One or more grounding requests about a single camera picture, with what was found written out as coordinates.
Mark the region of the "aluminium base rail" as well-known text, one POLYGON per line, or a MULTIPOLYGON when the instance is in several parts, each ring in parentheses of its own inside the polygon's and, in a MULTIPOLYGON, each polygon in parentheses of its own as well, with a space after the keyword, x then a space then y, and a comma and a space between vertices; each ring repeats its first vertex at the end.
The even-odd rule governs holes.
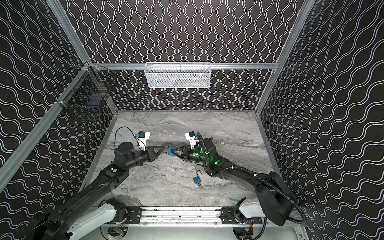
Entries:
POLYGON ((129 219, 123 224, 109 222, 108 227, 260 227, 264 216, 251 221, 235 220, 232 207, 129 207, 129 219))

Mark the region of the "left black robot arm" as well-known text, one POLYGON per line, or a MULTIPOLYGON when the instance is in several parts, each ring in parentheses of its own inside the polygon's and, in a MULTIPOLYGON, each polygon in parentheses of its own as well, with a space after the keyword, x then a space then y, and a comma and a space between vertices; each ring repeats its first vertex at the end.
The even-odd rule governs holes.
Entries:
POLYGON ((108 200, 90 214, 84 213, 117 188, 130 175, 130 169, 153 162, 164 149, 164 146, 150 146, 145 151, 137 151, 131 142, 121 143, 114 150, 114 161, 101 170, 93 182, 62 206, 46 214, 36 214, 22 238, 78 240, 105 223, 124 223, 127 220, 125 205, 117 200, 108 200))

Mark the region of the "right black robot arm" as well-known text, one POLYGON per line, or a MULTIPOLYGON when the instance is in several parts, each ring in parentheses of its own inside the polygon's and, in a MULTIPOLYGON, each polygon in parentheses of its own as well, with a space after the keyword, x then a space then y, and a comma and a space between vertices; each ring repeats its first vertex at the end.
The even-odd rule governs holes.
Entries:
POLYGON ((301 222, 290 217, 293 209, 298 208, 297 198, 279 174, 257 173, 236 165, 217 153, 213 139, 202 139, 195 147, 173 148, 169 154, 185 162, 201 163, 210 177, 235 182, 254 192, 265 217, 274 224, 282 226, 286 221, 301 222))

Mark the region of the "blue padlock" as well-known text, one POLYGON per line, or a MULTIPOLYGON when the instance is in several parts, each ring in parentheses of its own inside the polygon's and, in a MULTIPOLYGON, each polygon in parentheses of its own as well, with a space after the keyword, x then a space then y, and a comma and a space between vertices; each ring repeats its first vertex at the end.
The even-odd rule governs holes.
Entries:
POLYGON ((194 184, 197 185, 198 187, 200 187, 202 184, 201 184, 201 177, 203 173, 201 172, 201 170, 197 170, 196 171, 196 176, 193 178, 193 181, 194 181, 194 184))
POLYGON ((168 148, 167 154, 168 154, 169 156, 175 157, 175 156, 176 156, 175 153, 174 153, 175 149, 176 149, 176 147, 172 147, 172 146, 170 146, 170 147, 168 148))

